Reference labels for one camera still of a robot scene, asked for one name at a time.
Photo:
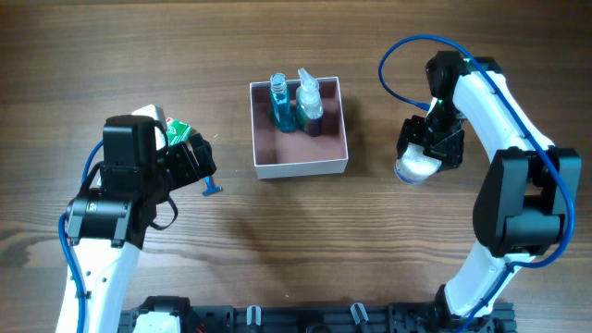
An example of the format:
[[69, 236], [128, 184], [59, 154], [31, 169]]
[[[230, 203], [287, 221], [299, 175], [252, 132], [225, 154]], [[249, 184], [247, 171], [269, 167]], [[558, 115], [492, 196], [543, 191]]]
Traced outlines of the white lidded jar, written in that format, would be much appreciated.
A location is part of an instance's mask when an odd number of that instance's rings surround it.
[[402, 156], [395, 161], [394, 171], [400, 180], [415, 185], [437, 173], [441, 166], [440, 160], [424, 155], [422, 146], [409, 143]]

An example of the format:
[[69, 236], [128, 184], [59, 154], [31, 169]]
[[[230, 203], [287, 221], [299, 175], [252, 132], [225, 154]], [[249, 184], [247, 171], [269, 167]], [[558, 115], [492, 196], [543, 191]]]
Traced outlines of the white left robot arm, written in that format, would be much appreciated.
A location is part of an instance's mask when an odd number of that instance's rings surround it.
[[147, 116], [110, 117], [79, 192], [58, 222], [68, 278], [59, 332], [115, 332], [148, 228], [170, 193], [215, 174], [212, 147], [199, 133], [156, 146], [163, 124]]

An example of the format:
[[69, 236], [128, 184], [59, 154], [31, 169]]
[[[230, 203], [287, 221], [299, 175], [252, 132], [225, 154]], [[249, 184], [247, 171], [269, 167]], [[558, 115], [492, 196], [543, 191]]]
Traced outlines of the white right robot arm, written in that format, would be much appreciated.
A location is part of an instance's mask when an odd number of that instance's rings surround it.
[[396, 175], [420, 184], [463, 161], [469, 122], [489, 159], [473, 208], [475, 245], [438, 291], [443, 324], [489, 315], [513, 276], [568, 236], [568, 208], [551, 170], [576, 193], [581, 158], [558, 148], [515, 102], [497, 62], [439, 51], [425, 66], [433, 100], [426, 116], [403, 123]]

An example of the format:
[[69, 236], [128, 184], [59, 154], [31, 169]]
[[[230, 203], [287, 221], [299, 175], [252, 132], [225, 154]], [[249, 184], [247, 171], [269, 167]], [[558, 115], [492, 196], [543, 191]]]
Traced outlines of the teal liquid bottle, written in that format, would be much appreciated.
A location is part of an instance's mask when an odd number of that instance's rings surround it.
[[281, 72], [270, 77], [270, 98], [276, 127], [282, 132], [295, 131], [296, 123], [290, 105], [290, 91], [286, 76]]

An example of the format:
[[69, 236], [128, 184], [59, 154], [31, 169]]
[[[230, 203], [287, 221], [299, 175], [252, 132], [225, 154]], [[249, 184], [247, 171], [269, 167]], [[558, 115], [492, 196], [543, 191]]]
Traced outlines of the clear spray bottle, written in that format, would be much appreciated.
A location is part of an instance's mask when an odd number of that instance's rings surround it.
[[319, 82], [305, 68], [299, 68], [298, 75], [300, 86], [296, 90], [296, 117], [301, 130], [317, 137], [322, 132], [324, 115]]

